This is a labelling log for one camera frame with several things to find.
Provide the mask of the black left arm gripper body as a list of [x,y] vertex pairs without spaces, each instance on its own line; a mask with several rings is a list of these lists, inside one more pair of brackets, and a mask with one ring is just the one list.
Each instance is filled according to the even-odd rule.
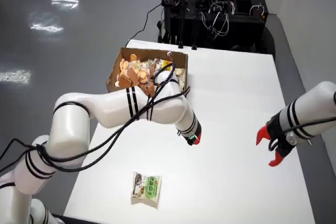
[[200,142],[197,139],[197,134],[199,133],[199,130],[196,130],[195,132],[192,132],[189,134],[189,136],[186,137],[188,145],[198,145]]

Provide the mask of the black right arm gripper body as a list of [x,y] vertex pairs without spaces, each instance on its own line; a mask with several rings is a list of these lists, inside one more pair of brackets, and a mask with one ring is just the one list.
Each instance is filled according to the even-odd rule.
[[276,151],[280,157],[286,157],[297,145],[297,136],[293,131],[285,133],[284,130],[293,126],[290,116],[275,115],[267,122],[267,133],[270,136],[269,151]]

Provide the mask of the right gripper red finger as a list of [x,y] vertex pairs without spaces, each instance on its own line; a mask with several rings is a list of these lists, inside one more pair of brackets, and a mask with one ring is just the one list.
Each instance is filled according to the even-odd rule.
[[284,160],[283,157],[282,157],[277,151],[275,151],[275,159],[274,159],[274,160],[271,160],[271,161],[269,162],[268,165],[271,166],[271,167],[276,167],[276,166],[278,166],[283,160]]
[[261,127],[259,131],[257,132],[256,145],[258,145],[263,139],[271,140],[271,137],[268,133],[267,125],[264,125],[263,127]]

